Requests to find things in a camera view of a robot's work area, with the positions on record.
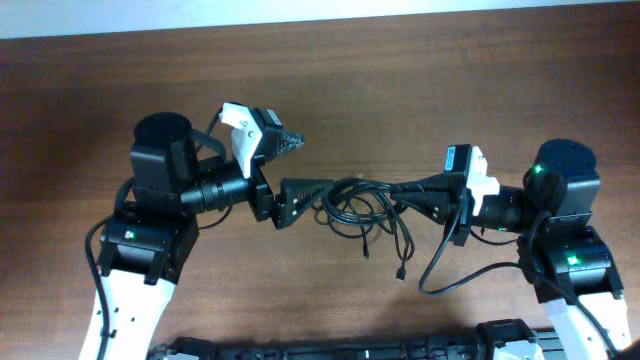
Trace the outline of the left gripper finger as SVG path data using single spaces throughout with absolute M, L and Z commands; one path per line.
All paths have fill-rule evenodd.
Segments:
M 274 225 L 283 229 L 293 225 L 317 199 L 325 196 L 334 186 L 329 179 L 284 178 L 276 196 Z
M 300 148 L 305 144 L 305 138 L 300 133 L 278 130 L 275 132 L 274 147 L 268 153 L 269 159 L 275 159 Z

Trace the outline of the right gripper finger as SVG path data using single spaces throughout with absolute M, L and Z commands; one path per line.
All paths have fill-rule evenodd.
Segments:
M 445 173 L 415 180 L 407 184 L 409 192 L 449 192 L 449 176 Z
M 451 200 L 447 192 L 393 193 L 391 199 L 412 208 L 437 224 L 444 224 L 451 216 Z

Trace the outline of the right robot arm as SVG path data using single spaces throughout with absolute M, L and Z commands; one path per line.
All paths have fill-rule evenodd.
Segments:
M 589 223 L 600 185 L 593 151 L 572 140 L 542 144 L 522 187 L 500 184 L 479 147 L 459 144 L 448 147 L 442 173 L 401 183 L 391 197 L 444 225 L 444 244 L 464 245 L 475 227 L 517 234 L 513 266 L 567 358 L 616 359 L 632 340 L 613 255 Z

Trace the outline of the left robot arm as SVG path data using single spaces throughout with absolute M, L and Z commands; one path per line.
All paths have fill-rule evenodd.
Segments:
M 248 203 L 256 220 L 292 225 L 333 186 L 285 178 L 274 194 L 260 168 L 304 143 L 275 112 L 226 103 L 213 120 L 231 126 L 227 150 L 177 113 L 142 119 L 134 129 L 133 176 L 111 216 L 91 228 L 98 255 L 87 256 L 96 285 L 83 359 L 143 359 L 199 236 L 197 217 Z

